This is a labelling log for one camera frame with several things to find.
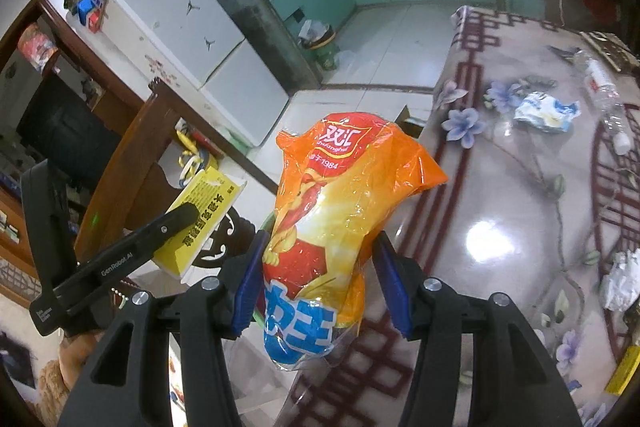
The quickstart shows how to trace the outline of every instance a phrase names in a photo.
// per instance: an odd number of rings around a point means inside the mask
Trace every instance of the refrigerator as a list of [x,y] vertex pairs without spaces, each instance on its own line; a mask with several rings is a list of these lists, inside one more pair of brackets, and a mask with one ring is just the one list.
[[289,100],[216,0],[108,0],[100,29],[149,81],[250,146]]

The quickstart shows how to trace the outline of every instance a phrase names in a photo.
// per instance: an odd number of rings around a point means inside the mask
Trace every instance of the wrapper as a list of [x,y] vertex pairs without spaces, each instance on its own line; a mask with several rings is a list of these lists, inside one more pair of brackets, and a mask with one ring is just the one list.
[[535,91],[516,108],[514,119],[544,132],[567,132],[571,121],[580,116],[580,104],[564,105],[550,94]]
[[640,249],[618,252],[610,272],[602,278],[600,304],[614,312],[625,312],[640,296]]
[[264,346],[296,369],[357,333],[371,241],[400,201],[447,177],[396,124],[367,113],[330,114],[276,143],[284,171],[262,257]]

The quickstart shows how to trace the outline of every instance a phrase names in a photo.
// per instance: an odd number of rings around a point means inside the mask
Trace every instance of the plastic water bottle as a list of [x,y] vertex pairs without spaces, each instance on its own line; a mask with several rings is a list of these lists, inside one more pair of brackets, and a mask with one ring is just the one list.
[[609,136],[613,140],[613,150],[625,155],[631,150],[631,130],[625,116],[625,107],[607,68],[585,51],[574,55],[574,66],[584,81],[591,102],[600,112]]

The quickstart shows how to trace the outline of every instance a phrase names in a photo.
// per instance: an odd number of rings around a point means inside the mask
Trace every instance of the orange snack bag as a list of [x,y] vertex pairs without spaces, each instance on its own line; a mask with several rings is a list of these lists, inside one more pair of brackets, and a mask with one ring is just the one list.
[[404,198],[447,181],[411,137],[378,116],[330,114],[280,132],[284,171],[262,256],[264,346],[284,367],[326,355],[364,311],[370,241]]

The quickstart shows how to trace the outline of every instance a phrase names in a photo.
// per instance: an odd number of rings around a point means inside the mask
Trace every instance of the floral tablecloth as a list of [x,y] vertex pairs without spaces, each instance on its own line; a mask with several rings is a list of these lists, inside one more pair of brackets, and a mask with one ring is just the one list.
[[[584,425],[595,427],[616,401],[604,388],[629,343],[622,314],[603,311],[598,287],[612,254],[640,243],[640,126],[630,108],[635,149],[609,152],[571,66],[548,47],[584,46],[578,34],[469,7],[454,22],[436,86],[441,108],[420,136],[449,182],[405,201],[386,231],[399,253],[459,293],[510,295],[556,361]],[[568,132],[513,121],[534,90],[580,104]],[[334,360],[300,372],[277,425],[398,424],[418,344],[393,328],[367,270],[360,336]],[[456,426],[468,418],[471,342],[463,339]]]

